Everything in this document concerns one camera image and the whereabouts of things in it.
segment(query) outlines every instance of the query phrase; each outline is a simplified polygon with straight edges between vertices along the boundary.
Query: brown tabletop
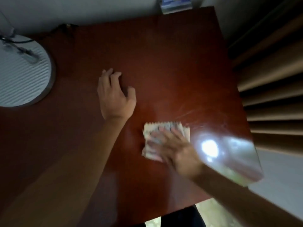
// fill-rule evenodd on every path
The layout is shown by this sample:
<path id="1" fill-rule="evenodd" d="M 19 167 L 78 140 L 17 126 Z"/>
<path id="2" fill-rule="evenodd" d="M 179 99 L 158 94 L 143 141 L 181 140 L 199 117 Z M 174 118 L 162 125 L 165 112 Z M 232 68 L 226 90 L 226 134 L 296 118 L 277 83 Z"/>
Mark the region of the brown tabletop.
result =
<path id="1" fill-rule="evenodd" d="M 57 66 L 49 95 L 32 106 L 0 109 L 0 211 L 66 153 L 89 146 L 103 122 L 98 77 L 111 67 L 122 72 L 124 89 L 136 89 L 137 106 L 79 226 L 136 224 L 209 198 L 165 164 L 141 156 L 146 122 L 180 121 L 210 166 L 220 163 L 250 180 L 260 178 L 212 7 L 82 26 L 74 35 L 58 33 L 41 42 Z M 247 162 L 247 155 L 254 160 Z"/>

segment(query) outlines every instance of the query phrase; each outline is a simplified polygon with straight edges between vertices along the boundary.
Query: hand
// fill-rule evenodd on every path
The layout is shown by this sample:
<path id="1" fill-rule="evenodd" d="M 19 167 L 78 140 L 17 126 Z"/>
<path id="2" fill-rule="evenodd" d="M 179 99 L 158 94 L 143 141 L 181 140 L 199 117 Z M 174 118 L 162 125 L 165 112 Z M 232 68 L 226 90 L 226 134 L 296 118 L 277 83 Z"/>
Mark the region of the hand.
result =
<path id="1" fill-rule="evenodd" d="M 159 128 L 159 132 L 153 132 L 151 136 L 161 141 L 161 144 L 153 141 L 148 141 L 147 144 L 156 150 L 164 161 L 180 175 L 194 179 L 201 173 L 203 163 L 194 147 L 178 129 L 172 128 L 169 131 Z"/>
<path id="2" fill-rule="evenodd" d="M 102 76 L 99 77 L 97 92 L 101 114 L 105 120 L 121 118 L 126 121 L 134 112 L 137 102 L 136 91 L 133 87 L 128 87 L 128 95 L 125 97 L 119 84 L 119 76 L 122 73 L 112 72 L 112 68 L 108 71 L 103 70 Z"/>

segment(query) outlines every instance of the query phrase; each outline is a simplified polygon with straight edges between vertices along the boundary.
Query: dark pants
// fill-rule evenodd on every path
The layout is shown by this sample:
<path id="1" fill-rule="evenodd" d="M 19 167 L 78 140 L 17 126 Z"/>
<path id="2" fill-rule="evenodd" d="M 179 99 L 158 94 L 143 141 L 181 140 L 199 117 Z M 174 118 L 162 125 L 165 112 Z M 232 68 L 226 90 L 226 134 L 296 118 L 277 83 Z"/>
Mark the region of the dark pants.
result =
<path id="1" fill-rule="evenodd" d="M 172 226 L 206 227 L 195 205 L 161 217 L 161 227 Z M 146 227 L 146 225 L 142 223 L 134 227 Z"/>

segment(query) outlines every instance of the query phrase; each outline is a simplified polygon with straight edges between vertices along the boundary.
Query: black cable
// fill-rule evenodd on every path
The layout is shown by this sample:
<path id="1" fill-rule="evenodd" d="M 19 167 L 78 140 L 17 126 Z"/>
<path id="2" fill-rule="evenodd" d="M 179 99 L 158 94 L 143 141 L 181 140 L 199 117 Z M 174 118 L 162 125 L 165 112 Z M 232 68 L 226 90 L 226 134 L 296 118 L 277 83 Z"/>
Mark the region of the black cable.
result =
<path id="1" fill-rule="evenodd" d="M 61 25 L 57 26 L 56 28 L 54 28 L 53 30 L 51 30 L 47 35 L 38 37 L 35 40 L 30 39 L 30 40 L 27 40 L 27 41 L 12 41 L 10 39 L 4 38 L 3 35 L 0 35 L 0 40 L 4 41 L 4 42 L 8 42 L 8 43 L 14 43 L 14 44 L 25 44 L 25 43 L 29 43 L 29 42 L 33 42 L 33 41 L 43 40 L 44 38 L 46 38 L 46 37 L 50 36 L 51 34 L 55 33 L 57 30 L 64 29 L 64 28 L 67 28 L 67 24 L 61 24 Z"/>

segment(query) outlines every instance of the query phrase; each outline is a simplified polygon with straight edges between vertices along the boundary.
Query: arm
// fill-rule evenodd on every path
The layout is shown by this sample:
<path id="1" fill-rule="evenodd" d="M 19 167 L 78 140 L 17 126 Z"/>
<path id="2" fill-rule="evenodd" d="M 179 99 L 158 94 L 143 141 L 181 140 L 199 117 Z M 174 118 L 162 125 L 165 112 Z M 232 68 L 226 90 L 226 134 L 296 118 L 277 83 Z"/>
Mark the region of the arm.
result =
<path id="1" fill-rule="evenodd" d="M 177 129 L 160 129 L 159 133 L 154 132 L 151 135 L 162 144 L 152 141 L 148 144 L 156 149 L 174 170 L 213 196 L 243 226 L 303 226 L 301 221 L 286 211 L 204 165 L 194 147 Z"/>
<path id="2" fill-rule="evenodd" d="M 134 88 L 126 98 L 112 69 L 98 84 L 105 122 L 85 147 L 71 151 L 43 172 L 3 211 L 0 226 L 76 226 L 99 182 L 112 147 L 136 105 Z"/>

